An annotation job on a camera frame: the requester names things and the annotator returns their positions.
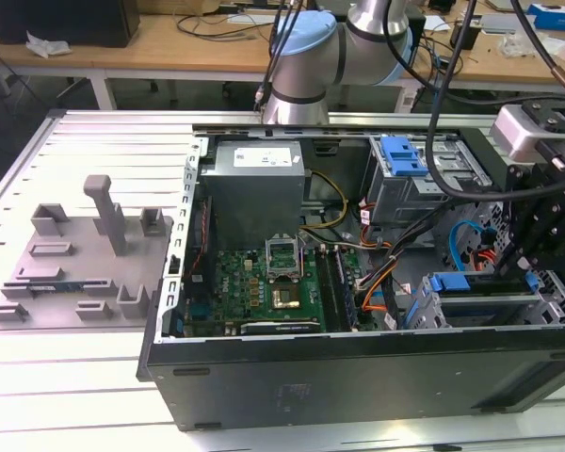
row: workbench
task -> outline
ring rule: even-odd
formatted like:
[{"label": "workbench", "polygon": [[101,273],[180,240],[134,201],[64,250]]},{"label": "workbench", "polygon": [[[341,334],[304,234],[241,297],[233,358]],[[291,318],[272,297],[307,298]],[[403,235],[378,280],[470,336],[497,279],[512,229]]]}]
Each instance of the workbench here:
[{"label": "workbench", "polygon": [[[459,0],[444,18],[453,25],[465,6],[466,0]],[[491,10],[479,2],[476,13],[484,12]],[[243,26],[247,25],[202,24],[198,31],[218,33]],[[268,36],[268,27],[262,31]],[[69,55],[43,59],[24,45],[0,44],[0,56],[20,75],[85,77],[92,84],[98,106],[111,110],[117,106],[108,83],[110,78],[260,82],[268,63],[267,43],[256,32],[251,33],[256,39],[199,40],[181,33],[170,15],[142,15],[138,32],[123,49],[75,45]],[[450,34],[451,30],[431,35],[448,42]],[[562,92],[539,57],[504,58],[497,49],[499,40],[498,36],[480,34],[474,50],[462,53],[464,67],[451,88]],[[430,61],[424,49],[419,52],[414,67],[424,77],[428,76]],[[10,72],[0,64],[0,74],[10,75]],[[420,84],[404,74],[393,86],[401,87],[395,112],[410,112]]]},{"label": "workbench", "polygon": [[[191,124],[258,121],[252,113],[225,112],[78,111],[47,118],[0,183],[0,286],[33,233],[29,219],[39,202],[60,202],[68,215],[96,216],[81,187],[88,174],[104,173],[125,215],[145,205],[173,215]],[[428,121],[428,115],[331,114],[333,124],[366,127],[426,127]],[[440,126],[477,127],[487,136],[492,121],[446,115]],[[522,414],[184,434],[155,385],[136,380],[141,342],[141,330],[0,333],[0,450],[146,452],[158,445],[288,452],[455,444],[565,452],[565,387]],[[384,385],[373,386],[384,394]]]}]

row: computer tower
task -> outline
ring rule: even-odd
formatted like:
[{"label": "computer tower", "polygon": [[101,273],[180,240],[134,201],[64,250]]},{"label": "computer tower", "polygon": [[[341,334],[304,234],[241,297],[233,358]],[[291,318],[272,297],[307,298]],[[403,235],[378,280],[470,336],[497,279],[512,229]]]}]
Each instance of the computer tower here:
[{"label": "computer tower", "polygon": [[43,40],[125,47],[140,23],[136,0],[0,0],[0,42]]}]

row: white table surface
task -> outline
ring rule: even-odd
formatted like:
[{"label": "white table surface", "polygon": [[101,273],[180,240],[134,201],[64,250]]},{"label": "white table surface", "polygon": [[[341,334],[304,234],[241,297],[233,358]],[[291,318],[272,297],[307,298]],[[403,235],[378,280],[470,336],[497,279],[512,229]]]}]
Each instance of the white table surface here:
[{"label": "white table surface", "polygon": [[[0,286],[33,233],[39,202],[95,216],[82,184],[113,180],[124,214],[177,203],[192,122],[255,123],[251,114],[77,112],[47,120],[0,185]],[[427,123],[425,115],[337,115],[333,122]],[[487,133],[491,117],[445,117]],[[0,333],[0,450],[464,450],[565,452],[565,387],[522,414],[181,433],[153,383],[136,380],[142,331]]]}]

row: chip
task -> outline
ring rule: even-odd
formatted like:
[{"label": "chip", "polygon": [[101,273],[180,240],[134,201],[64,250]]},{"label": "chip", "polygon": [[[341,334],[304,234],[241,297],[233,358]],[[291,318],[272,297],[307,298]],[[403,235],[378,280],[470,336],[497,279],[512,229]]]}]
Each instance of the chip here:
[{"label": "chip", "polygon": [[293,283],[272,284],[272,309],[299,309],[299,286]]}]

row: floor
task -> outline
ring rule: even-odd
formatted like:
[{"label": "floor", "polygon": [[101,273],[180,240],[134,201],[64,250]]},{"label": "floor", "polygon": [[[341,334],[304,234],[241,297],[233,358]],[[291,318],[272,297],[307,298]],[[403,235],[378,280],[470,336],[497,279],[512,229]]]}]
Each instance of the floor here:
[{"label": "floor", "polygon": [[[28,85],[48,106],[56,105],[56,96],[67,87],[64,78],[31,77]],[[113,89],[121,109],[170,109],[170,101],[165,81],[157,81],[158,92],[151,92],[150,84],[143,80],[113,80]],[[231,84],[230,98],[221,95],[219,82],[177,83],[181,110],[249,110],[252,109],[253,95],[257,85],[252,83]],[[392,112],[396,105],[396,88],[352,87],[346,111],[353,112]],[[328,102],[330,110],[338,110],[339,88],[330,89]],[[414,109],[424,113],[430,110],[431,97],[423,96],[423,101]],[[67,99],[69,109],[96,109],[96,101],[91,87],[85,86]],[[493,108],[474,110],[468,105],[448,102],[445,112],[453,113],[494,113]],[[46,106],[40,104],[15,81],[11,94],[0,99],[0,180],[8,170],[26,142],[34,134],[46,115]]]}]

